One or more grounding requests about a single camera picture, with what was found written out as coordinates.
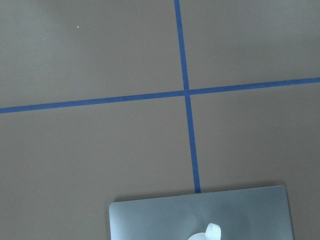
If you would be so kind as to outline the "white plastic cup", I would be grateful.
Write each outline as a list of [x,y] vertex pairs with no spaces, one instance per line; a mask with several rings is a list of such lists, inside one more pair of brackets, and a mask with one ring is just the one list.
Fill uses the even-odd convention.
[[195,233],[187,240],[221,240],[221,227],[214,223],[209,223],[205,232]]

